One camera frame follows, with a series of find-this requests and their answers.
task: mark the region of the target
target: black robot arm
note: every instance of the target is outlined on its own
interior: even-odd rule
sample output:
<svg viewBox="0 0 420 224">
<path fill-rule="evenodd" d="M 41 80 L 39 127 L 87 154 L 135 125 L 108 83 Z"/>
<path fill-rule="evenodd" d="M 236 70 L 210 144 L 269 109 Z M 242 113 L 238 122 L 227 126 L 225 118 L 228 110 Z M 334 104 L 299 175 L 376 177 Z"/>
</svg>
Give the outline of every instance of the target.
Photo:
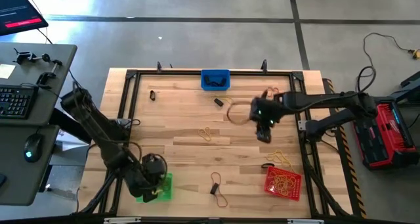
<svg viewBox="0 0 420 224">
<path fill-rule="evenodd" d="M 142 196 L 144 202 L 157 197 L 156 189 L 162 185 L 167 173 L 166 161 L 158 154 L 147 154 L 141 158 L 140 146 L 140 158 L 137 158 L 127 146 L 122 145 L 133 143 L 129 141 L 127 130 L 130 123 L 109 120 L 93 104 L 89 92 L 76 82 L 73 83 L 73 91 L 62 97 L 61 106 L 92 137 L 105 166 L 110 170 L 102 188 L 81 212 L 93 212 L 116 177 L 124 178 L 131 195 Z"/>
<path fill-rule="evenodd" d="M 258 140 L 271 142 L 270 128 L 286 115 L 303 112 L 310 108 L 346 108 L 320 121 L 301 122 L 299 127 L 306 131 L 307 139 L 319 141 L 326 130 L 355 119 L 375 118 L 377 115 L 375 98 L 366 93 L 336 93 L 330 95 L 306 95 L 301 92 L 286 92 L 266 98 L 267 91 L 251 102 L 249 119 L 257 123 Z"/>
</svg>

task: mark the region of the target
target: concrete floor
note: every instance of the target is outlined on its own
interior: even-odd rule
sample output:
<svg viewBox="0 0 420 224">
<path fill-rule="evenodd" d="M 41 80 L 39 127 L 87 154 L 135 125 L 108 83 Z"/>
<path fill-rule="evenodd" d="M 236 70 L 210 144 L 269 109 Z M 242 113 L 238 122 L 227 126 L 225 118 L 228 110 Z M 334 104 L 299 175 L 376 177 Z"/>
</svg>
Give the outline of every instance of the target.
<svg viewBox="0 0 420 224">
<path fill-rule="evenodd" d="M 277 18 L 293 15 L 290 0 L 34 0 L 46 15 L 101 17 L 200 17 Z M 416 0 L 296 0 L 302 19 L 330 20 L 420 20 Z M 405 48 L 420 48 L 420 22 L 414 25 L 302 24 L 306 57 L 311 70 L 321 70 L 333 81 L 336 91 L 354 89 L 354 78 L 369 64 L 362 50 L 369 32 L 393 35 Z M 228 22 L 109 22 L 49 21 L 53 43 L 76 44 L 79 49 L 72 65 L 75 77 L 87 85 L 94 102 L 100 104 L 111 67 L 154 67 L 171 63 L 183 68 L 258 68 L 263 59 L 270 69 L 302 69 L 294 24 Z M 0 37 L 0 41 L 44 43 L 37 31 Z M 399 83 L 418 71 L 419 61 L 377 36 L 367 40 L 367 51 L 377 69 L 371 95 L 389 95 Z M 63 94 L 70 90 L 66 81 Z M 417 112 L 403 112 L 411 123 Z M 413 137 L 420 125 L 411 129 Z M 362 190 L 367 216 L 374 219 L 420 222 L 420 169 L 368 171 L 360 162 L 352 130 L 346 126 L 353 162 Z M 49 183 L 54 192 L 37 195 L 29 207 L 0 206 L 0 219 L 64 215 L 75 210 L 75 191 L 83 167 L 81 148 L 55 166 Z"/>
</svg>

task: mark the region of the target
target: green plastic container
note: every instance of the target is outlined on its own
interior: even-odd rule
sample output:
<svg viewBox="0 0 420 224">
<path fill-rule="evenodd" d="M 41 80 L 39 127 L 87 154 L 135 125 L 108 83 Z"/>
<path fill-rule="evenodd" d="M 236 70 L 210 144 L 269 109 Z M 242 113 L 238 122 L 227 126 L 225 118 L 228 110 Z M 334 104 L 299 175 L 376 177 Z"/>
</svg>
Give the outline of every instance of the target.
<svg viewBox="0 0 420 224">
<path fill-rule="evenodd" d="M 163 182 L 163 185 L 159 188 L 163 189 L 163 192 L 160 192 L 157 195 L 157 198 L 150 201 L 151 202 L 165 202 L 165 201 L 171 201 L 172 200 L 172 190 L 173 190 L 173 182 L 172 182 L 172 173 L 168 173 L 166 175 L 165 182 Z M 136 198 L 137 202 L 144 203 L 143 202 L 143 196 Z"/>
</svg>

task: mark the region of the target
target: red power station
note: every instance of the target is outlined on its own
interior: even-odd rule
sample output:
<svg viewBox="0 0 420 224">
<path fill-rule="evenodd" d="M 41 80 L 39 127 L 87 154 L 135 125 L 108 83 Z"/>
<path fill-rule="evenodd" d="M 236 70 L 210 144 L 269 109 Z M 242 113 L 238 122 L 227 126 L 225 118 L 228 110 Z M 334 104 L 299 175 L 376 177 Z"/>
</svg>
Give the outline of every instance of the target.
<svg viewBox="0 0 420 224">
<path fill-rule="evenodd" d="M 394 101 L 377 106 L 378 116 L 371 121 L 354 122 L 363 164 L 369 169 L 404 168 L 419 162 L 407 126 Z"/>
</svg>

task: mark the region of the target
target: gray desk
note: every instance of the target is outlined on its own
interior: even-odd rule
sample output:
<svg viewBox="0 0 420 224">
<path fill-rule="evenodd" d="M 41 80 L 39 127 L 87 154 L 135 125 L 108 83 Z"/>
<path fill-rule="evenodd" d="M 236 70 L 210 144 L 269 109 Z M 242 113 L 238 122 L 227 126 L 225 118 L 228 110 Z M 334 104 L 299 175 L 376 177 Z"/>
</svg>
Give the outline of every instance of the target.
<svg viewBox="0 0 420 224">
<path fill-rule="evenodd" d="M 32 204 L 59 129 L 57 125 L 47 125 L 38 131 L 44 135 L 42 156 L 37 162 L 29 163 L 24 158 L 24 143 L 28 136 L 36 132 L 37 127 L 0 127 L 0 173 L 7 176 L 6 183 L 0 187 L 1 205 Z"/>
<path fill-rule="evenodd" d="M 47 53 L 51 57 L 51 60 L 57 59 L 63 62 L 63 65 L 57 67 L 55 70 L 57 77 L 48 81 L 48 84 L 51 86 L 50 90 L 59 95 L 77 47 L 75 45 L 59 44 L 0 43 L 0 64 L 12 64 L 16 66 L 9 79 L 0 79 L 0 84 L 2 85 L 35 84 L 39 75 L 44 72 L 50 72 L 54 66 L 54 63 L 44 62 L 43 60 L 37 60 L 34 63 L 25 61 L 22 65 L 18 65 L 13 62 L 16 60 L 16 52 L 13 48 L 16 48 L 20 52 L 31 51 L 36 56 Z M 2 119 L 0 120 L 0 125 L 47 125 L 56 101 L 56 95 L 39 89 L 37 100 L 27 120 Z"/>
<path fill-rule="evenodd" d="M 63 66 L 58 67 L 55 72 L 57 77 L 48 82 L 52 87 L 51 91 L 59 95 L 77 47 L 56 44 L 0 43 L 0 64 L 16 66 L 9 79 L 0 79 L 0 84 L 3 85 L 36 83 L 40 74 L 50 72 L 53 68 L 52 63 L 42 60 L 18 65 L 13 62 L 16 59 L 13 48 L 18 51 L 31 51 L 37 56 L 47 53 L 51 60 L 57 59 L 63 62 Z M 56 95 L 39 89 L 27 120 L 0 120 L 0 173 L 7 176 L 6 183 L 0 187 L 0 205 L 27 206 L 33 202 L 43 177 L 47 178 L 49 175 L 47 168 L 50 167 L 49 161 L 59 129 L 89 143 L 89 135 L 83 128 L 54 108 L 56 102 Z M 43 154 L 36 163 L 28 163 L 23 155 L 24 143 L 38 127 L 41 127 L 39 133 L 44 135 Z"/>
</svg>

